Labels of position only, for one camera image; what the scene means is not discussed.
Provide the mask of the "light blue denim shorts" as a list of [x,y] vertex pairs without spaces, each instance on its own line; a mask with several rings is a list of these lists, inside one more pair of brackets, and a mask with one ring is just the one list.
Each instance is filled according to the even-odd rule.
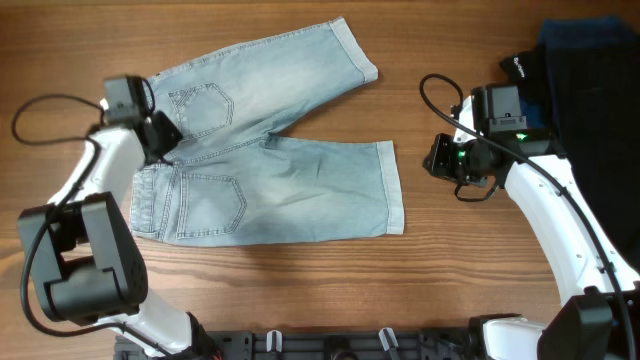
[[310,111],[377,77],[343,18],[156,74],[157,107],[182,140],[134,176],[133,233],[199,247],[402,234],[392,142],[285,135]]

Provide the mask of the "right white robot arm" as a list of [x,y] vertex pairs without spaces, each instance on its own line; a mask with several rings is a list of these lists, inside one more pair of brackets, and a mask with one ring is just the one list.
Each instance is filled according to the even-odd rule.
[[554,132],[531,128],[514,85],[460,95],[456,131],[436,136],[424,167],[457,188],[506,191],[529,222],[552,269],[561,309],[548,324],[522,315],[473,320],[468,350],[478,359],[636,359],[639,274],[613,246],[583,198]]

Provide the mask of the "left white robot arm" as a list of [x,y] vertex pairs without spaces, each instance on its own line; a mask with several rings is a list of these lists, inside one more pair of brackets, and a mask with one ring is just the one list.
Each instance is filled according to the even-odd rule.
[[59,338],[112,330],[150,359],[220,359],[195,316],[150,289],[120,210],[135,173],[162,161],[182,135],[157,110],[145,78],[121,75],[104,87],[99,121],[80,137],[85,150],[69,179],[47,204],[19,216],[24,316]]

